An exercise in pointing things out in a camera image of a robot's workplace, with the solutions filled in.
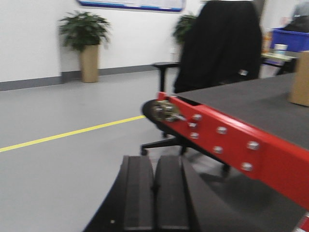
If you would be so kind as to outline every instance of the white cup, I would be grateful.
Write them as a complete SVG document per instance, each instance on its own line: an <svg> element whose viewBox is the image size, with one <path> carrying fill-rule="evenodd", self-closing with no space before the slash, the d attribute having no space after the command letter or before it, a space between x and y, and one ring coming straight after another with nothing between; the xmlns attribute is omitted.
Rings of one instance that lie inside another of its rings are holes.
<svg viewBox="0 0 309 232"><path fill-rule="evenodd" d="M288 48L288 45L286 44L275 44L274 53L284 56L287 48Z"/></svg>

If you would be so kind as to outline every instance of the black jacket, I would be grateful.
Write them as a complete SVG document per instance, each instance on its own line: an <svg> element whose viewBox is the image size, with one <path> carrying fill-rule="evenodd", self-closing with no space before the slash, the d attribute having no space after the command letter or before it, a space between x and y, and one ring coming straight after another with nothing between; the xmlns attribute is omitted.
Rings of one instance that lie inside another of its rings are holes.
<svg viewBox="0 0 309 232"><path fill-rule="evenodd" d="M187 33L174 92L258 78L261 46L251 1L209 1Z"/></svg>

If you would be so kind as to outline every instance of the blue crate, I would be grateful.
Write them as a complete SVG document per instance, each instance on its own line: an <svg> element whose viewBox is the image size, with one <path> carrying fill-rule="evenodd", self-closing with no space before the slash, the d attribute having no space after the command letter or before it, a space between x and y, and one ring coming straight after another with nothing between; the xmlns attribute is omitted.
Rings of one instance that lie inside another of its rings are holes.
<svg viewBox="0 0 309 232"><path fill-rule="evenodd" d="M270 48L274 48L275 44L286 44L288 45L287 50L291 52L306 51L309 50L309 33L275 28Z"/></svg>

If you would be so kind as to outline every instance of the framed board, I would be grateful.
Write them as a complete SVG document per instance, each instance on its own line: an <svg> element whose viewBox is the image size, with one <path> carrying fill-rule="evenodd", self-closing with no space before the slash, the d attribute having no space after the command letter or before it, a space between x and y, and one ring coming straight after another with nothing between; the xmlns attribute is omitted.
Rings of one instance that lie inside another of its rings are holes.
<svg viewBox="0 0 309 232"><path fill-rule="evenodd" d="M77 0L82 6L180 12L184 0Z"/></svg>

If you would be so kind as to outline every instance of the gray table surface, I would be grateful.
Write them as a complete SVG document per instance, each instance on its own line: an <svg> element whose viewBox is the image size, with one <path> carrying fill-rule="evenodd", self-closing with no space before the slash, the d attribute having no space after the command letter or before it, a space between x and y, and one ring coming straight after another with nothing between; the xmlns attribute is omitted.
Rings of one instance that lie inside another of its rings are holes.
<svg viewBox="0 0 309 232"><path fill-rule="evenodd" d="M309 107L290 103L293 73L177 94L309 150Z"/></svg>

